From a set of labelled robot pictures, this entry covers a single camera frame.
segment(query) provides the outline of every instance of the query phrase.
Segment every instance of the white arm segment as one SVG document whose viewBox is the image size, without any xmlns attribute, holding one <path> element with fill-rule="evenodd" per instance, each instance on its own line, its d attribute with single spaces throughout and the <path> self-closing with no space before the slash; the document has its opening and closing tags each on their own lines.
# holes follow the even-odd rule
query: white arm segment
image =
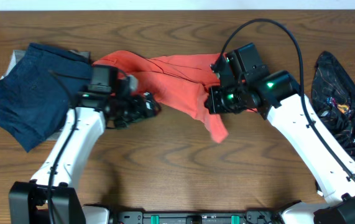
<svg viewBox="0 0 355 224">
<path fill-rule="evenodd" d="M 307 97 L 305 97 L 305 101 L 308 113 L 312 120 L 315 121 L 317 130 L 346 167 L 355 174 L 355 162 L 320 121 Z M 341 196 L 345 193 L 352 197 L 355 196 L 354 181 L 347 179 L 347 173 L 333 159 L 311 127 L 306 127 L 308 121 L 304 116 L 298 94 L 282 100 L 280 107 L 272 107 L 267 119 L 296 149 L 320 185 L 329 206 L 342 202 Z"/>
<path fill-rule="evenodd" d="M 76 108 L 76 113 L 78 115 L 77 127 L 58 162 L 53 186 L 58 186 L 61 182 L 64 182 L 68 184 L 68 187 L 78 188 L 79 180 L 90 152 L 106 127 L 103 112 L 97 112 L 93 108 L 78 107 Z M 67 113 L 63 131 L 54 148 L 42 167 L 31 178 L 31 180 L 37 180 L 36 184 L 48 185 L 50 168 L 53 166 L 58 152 L 67 139 L 74 120 L 73 109 L 70 109 Z"/>
</svg>

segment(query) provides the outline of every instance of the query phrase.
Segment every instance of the red fabric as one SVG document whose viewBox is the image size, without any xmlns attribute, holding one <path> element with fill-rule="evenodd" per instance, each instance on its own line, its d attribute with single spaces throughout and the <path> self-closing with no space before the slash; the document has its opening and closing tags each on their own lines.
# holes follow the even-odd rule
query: red fabric
<svg viewBox="0 0 355 224">
<path fill-rule="evenodd" d="M 220 115 L 210 115 L 204 106 L 208 87 L 219 85 L 210 69 L 218 55 L 173 55 L 147 59 L 120 50 L 94 64 L 111 65 L 134 75 L 139 81 L 139 93 L 149 91 L 158 102 L 202 121 L 212 139 L 220 143 L 228 132 Z"/>
</svg>

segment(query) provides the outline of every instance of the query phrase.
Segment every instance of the wooden surface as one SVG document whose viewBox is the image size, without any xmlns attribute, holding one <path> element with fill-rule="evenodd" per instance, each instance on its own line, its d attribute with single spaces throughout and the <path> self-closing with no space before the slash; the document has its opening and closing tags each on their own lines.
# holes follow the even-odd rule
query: wooden surface
<svg viewBox="0 0 355 224">
<path fill-rule="evenodd" d="M 323 50 L 335 54 L 355 82 L 355 11 L 0 12 L 0 76 L 12 50 L 25 49 L 30 42 L 88 50 L 93 59 L 115 50 L 145 57 L 207 54 L 219 52 L 238 25 L 257 17 L 278 20 L 295 34 L 307 93 Z M 229 49 L 248 42 L 255 42 L 271 71 L 298 73 L 294 47 L 277 28 L 251 25 Z M 254 113 L 223 119 L 230 135 L 222 144 L 211 140 L 202 123 L 166 106 L 154 119 L 106 131 L 81 179 L 81 203 L 151 211 L 244 210 L 297 199 L 323 202 L 307 167 L 269 123 Z M 29 180 L 53 144 L 45 142 L 27 154 L 0 128 L 0 223 L 10 222 L 11 185 Z"/>
</svg>

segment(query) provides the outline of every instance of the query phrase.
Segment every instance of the crumpled red cloth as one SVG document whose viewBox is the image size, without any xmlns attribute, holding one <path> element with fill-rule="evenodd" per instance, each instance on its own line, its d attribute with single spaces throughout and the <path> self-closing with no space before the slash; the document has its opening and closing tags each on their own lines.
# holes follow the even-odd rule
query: crumpled red cloth
<svg viewBox="0 0 355 224">
<path fill-rule="evenodd" d="M 228 136 L 228 131 L 220 115 L 210 115 L 204 105 L 208 88 L 219 85 L 219 80 L 210 69 L 210 64 L 218 56 L 219 54 L 200 54 L 143 58 L 120 50 L 94 64 L 111 65 L 134 75 L 139 81 L 139 93 L 149 91 L 159 103 L 202 121 L 212 139 L 220 143 Z"/>
</svg>

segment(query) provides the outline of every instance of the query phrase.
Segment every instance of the white wall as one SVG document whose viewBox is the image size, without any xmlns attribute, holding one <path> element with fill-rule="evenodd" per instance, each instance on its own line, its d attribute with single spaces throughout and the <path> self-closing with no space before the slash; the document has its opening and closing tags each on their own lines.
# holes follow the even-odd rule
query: white wall
<svg viewBox="0 0 355 224">
<path fill-rule="evenodd" d="M 0 11 L 355 9 L 355 0 L 0 0 Z"/>
</svg>

